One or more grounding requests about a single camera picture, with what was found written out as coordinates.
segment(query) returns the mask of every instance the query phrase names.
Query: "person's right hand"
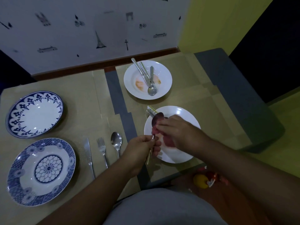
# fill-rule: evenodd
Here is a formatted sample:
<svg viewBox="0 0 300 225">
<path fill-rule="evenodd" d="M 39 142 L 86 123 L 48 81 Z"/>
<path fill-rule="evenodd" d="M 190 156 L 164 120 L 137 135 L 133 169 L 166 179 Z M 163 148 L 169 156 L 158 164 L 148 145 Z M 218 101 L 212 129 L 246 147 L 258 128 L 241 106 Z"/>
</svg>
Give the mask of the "person's right hand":
<svg viewBox="0 0 300 225">
<path fill-rule="evenodd" d="M 201 149 L 211 140 L 201 129 L 183 120 L 178 115 L 157 122 L 156 128 L 171 136 L 175 146 L 189 154 Z"/>
</svg>

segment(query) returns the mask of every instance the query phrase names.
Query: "wallpaper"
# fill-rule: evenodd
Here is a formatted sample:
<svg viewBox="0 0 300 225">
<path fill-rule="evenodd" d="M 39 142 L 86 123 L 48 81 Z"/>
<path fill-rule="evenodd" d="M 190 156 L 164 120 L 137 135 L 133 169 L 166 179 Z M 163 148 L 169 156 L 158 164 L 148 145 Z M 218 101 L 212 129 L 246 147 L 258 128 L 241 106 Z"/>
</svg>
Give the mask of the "wallpaper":
<svg viewBox="0 0 300 225">
<path fill-rule="evenodd" d="M 190 0 L 0 0 L 0 50 L 30 74 L 177 47 Z"/>
</svg>

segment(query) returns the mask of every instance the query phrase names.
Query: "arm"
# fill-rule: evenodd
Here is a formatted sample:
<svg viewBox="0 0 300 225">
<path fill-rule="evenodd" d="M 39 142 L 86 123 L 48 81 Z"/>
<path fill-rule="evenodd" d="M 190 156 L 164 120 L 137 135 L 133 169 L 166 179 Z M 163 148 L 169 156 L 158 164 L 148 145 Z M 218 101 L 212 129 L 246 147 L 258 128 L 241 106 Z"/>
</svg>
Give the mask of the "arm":
<svg viewBox="0 0 300 225">
<path fill-rule="evenodd" d="M 133 138 L 120 159 L 38 225 L 102 224 L 129 179 L 140 172 L 149 149 L 155 147 L 153 155 L 160 151 L 157 140 L 146 135 Z"/>
<path fill-rule="evenodd" d="M 300 224 L 300 179 L 212 140 L 179 116 L 157 123 L 177 148 L 215 167 L 259 202 L 274 222 Z"/>
</svg>

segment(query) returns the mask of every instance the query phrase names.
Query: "white plate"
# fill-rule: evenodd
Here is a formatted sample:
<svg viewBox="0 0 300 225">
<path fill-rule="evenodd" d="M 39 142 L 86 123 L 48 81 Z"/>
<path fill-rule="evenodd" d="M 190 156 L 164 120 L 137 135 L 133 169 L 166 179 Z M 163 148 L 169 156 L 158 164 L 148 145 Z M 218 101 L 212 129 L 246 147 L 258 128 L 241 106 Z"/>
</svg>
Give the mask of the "white plate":
<svg viewBox="0 0 300 225">
<path fill-rule="evenodd" d="M 134 64 L 132 64 L 124 74 L 124 84 L 129 93 L 144 100 L 158 99 L 167 94 L 172 86 L 172 75 L 170 71 L 163 64 L 156 61 L 145 60 L 142 62 L 149 76 L 150 67 L 153 66 L 154 68 L 153 81 L 157 87 L 157 93 L 154 96 L 148 95 L 148 86 Z"/>
<path fill-rule="evenodd" d="M 8 132 L 18 138 L 32 138 L 47 132 L 60 120 L 61 98 L 50 91 L 33 92 L 16 102 L 6 117 Z"/>
<path fill-rule="evenodd" d="M 187 110 L 178 107 L 178 106 L 163 106 L 156 110 L 157 112 L 162 112 L 165 117 L 170 117 L 172 115 L 178 115 L 182 117 L 184 120 L 190 122 L 194 126 L 200 128 L 200 125 L 197 119 Z M 149 116 L 146 120 L 145 127 L 144 127 L 144 134 L 151 135 L 152 134 L 152 125 L 151 125 L 152 117 Z M 160 137 L 159 139 L 162 142 L 161 151 L 157 158 L 168 162 L 168 163 L 182 163 L 190 160 L 193 158 L 192 155 L 189 155 L 183 151 L 178 150 L 175 147 L 167 147 L 163 143 L 163 138 Z"/>
<path fill-rule="evenodd" d="M 7 190 L 20 205 L 47 203 L 67 186 L 75 164 L 74 150 L 64 140 L 45 138 L 36 141 L 13 162 L 7 178 Z"/>
</svg>

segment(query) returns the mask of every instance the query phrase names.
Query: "yellow fruit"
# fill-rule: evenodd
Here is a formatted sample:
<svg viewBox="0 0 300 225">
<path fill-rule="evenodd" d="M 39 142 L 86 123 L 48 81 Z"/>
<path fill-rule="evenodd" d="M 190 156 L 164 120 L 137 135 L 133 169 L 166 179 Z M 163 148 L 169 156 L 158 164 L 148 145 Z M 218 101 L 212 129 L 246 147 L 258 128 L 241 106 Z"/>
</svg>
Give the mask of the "yellow fruit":
<svg viewBox="0 0 300 225">
<path fill-rule="evenodd" d="M 206 189 L 208 187 L 206 184 L 208 178 L 205 175 L 195 175 L 193 181 L 194 184 L 201 189 Z"/>
</svg>

